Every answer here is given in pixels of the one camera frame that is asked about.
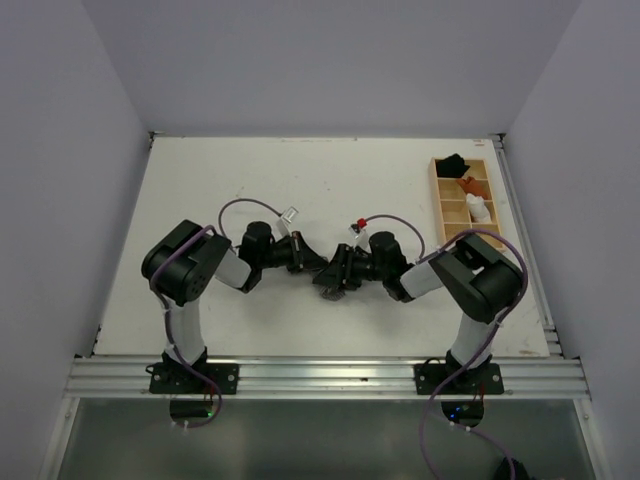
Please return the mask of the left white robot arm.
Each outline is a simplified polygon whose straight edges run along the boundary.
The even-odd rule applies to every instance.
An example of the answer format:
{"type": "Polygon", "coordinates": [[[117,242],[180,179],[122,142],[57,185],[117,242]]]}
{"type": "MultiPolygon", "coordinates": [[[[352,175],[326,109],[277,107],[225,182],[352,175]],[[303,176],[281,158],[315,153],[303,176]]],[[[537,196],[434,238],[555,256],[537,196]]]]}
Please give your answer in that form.
{"type": "Polygon", "coordinates": [[[200,297],[209,283],[250,292],[265,269],[316,272],[328,261],[298,231],[276,240],[271,227],[250,223],[238,249],[211,226],[179,223],[144,258],[142,276],[162,305],[167,339],[161,360],[146,368],[152,394],[234,394],[239,366],[211,363],[200,322],[200,297]]]}

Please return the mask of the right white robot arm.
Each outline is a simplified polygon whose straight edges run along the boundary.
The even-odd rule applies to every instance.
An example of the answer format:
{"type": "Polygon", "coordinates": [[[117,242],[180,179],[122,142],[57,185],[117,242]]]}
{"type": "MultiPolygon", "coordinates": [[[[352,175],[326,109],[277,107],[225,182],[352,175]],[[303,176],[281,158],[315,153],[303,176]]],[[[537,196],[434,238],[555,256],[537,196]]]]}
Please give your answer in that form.
{"type": "Polygon", "coordinates": [[[394,234],[382,231],[369,239],[367,251],[338,246],[313,284],[327,298],[379,282],[389,296],[412,302],[441,288],[462,311],[457,336],[447,351],[441,380],[457,392],[476,386],[491,363],[491,346],[506,316],[523,299],[529,278],[522,255],[500,235],[467,229],[425,259],[410,263],[394,234]]]}

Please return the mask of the grey striped underwear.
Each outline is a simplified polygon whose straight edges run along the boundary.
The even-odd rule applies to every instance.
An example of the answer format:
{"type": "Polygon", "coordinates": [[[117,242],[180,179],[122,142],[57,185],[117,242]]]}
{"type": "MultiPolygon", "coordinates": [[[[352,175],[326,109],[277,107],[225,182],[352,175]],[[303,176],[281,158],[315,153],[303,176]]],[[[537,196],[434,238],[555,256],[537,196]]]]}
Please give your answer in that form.
{"type": "Polygon", "coordinates": [[[336,302],[345,297],[345,291],[340,287],[322,287],[320,290],[320,296],[327,301],[336,302]]]}

